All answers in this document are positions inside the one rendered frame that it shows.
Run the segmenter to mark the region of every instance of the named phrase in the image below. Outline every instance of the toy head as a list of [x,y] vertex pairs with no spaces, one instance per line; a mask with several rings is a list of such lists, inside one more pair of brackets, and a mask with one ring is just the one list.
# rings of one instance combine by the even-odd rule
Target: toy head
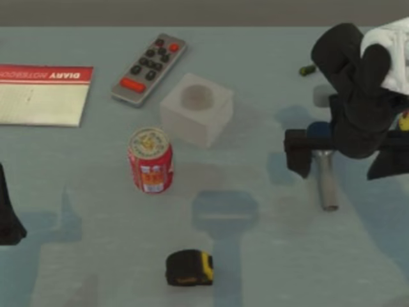
[[409,95],[409,17],[368,31],[361,42],[361,56],[374,44],[384,46],[392,59],[382,87]]

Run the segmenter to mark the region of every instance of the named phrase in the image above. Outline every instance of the gray remote control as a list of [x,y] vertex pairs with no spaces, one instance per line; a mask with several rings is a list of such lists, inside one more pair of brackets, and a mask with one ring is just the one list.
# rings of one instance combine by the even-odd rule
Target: gray remote control
[[179,38],[158,35],[112,88],[112,97],[141,107],[186,48],[186,42]]

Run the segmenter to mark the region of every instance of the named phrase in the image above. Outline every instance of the soda can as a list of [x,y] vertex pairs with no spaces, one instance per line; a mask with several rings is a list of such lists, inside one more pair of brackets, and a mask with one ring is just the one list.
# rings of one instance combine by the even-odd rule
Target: soda can
[[172,184],[173,150],[162,130],[137,130],[130,138],[128,159],[134,183],[143,192],[158,194]]

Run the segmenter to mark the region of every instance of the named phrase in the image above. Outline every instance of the black tape measure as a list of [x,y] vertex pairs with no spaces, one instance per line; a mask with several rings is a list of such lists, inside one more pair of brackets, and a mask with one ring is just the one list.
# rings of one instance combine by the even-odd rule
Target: black tape measure
[[191,287],[213,284],[213,258],[196,249],[178,251],[166,259],[168,285]]

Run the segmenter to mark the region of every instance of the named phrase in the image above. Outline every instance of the table surface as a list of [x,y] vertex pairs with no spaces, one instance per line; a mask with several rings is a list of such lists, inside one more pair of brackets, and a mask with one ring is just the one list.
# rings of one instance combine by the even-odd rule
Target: table surface
[[[366,181],[371,159],[334,158],[335,213],[314,177],[286,169],[284,130],[328,120],[325,85],[298,69],[325,28],[4,28],[3,63],[92,65],[80,128],[1,127],[13,206],[29,236],[0,249],[1,307],[404,307],[409,304],[409,179]],[[190,49],[142,109],[111,85],[160,32]],[[127,142],[160,125],[160,101],[186,73],[235,91],[213,148],[173,139],[175,178],[158,196],[133,185]],[[203,214],[218,219],[201,219]],[[222,218],[245,215],[238,222]],[[166,284],[165,259],[214,256],[212,287]]]

